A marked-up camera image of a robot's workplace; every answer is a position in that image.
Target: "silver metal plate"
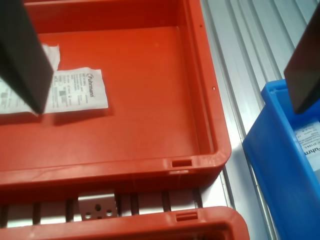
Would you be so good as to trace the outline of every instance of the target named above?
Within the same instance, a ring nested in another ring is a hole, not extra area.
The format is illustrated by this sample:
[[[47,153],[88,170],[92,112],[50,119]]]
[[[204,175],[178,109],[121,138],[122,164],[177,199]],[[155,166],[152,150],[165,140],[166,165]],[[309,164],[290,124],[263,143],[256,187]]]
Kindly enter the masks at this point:
[[[115,218],[118,216],[113,191],[99,191],[81,194],[78,197],[79,210],[83,221]]]

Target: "small rectangular slot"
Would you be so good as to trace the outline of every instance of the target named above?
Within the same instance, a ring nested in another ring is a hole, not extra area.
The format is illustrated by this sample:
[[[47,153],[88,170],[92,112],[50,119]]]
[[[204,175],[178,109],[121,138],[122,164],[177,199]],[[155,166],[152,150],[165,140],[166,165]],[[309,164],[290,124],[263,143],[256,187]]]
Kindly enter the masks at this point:
[[[198,219],[198,214],[196,212],[182,213],[175,216],[177,222],[196,220]]]
[[[186,160],[174,160],[171,162],[172,167],[190,167],[192,166],[192,160],[191,159],[186,159]]]

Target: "white label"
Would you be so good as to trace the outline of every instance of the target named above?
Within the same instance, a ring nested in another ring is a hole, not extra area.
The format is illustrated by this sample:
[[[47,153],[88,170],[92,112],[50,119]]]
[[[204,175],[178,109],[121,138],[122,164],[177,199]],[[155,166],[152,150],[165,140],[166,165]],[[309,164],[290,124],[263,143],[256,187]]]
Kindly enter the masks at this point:
[[[42,45],[43,50],[51,63],[54,71],[58,70],[60,63],[59,46]],[[0,78],[0,114],[13,114],[22,112],[33,112],[8,84]]]
[[[294,131],[313,171],[320,169],[320,122],[315,120]]]
[[[84,67],[55,72],[45,113],[106,108],[108,100],[101,70]]]
[[[42,48],[43,48],[44,53],[52,66],[52,69],[54,71],[57,71],[59,63],[60,63],[59,45],[58,46],[48,46],[47,44],[42,44]]]
[[[59,113],[108,108],[101,70],[88,67],[56,71],[60,62],[59,46],[43,49],[55,70],[44,113]],[[32,109],[0,78],[0,114],[33,112]]]

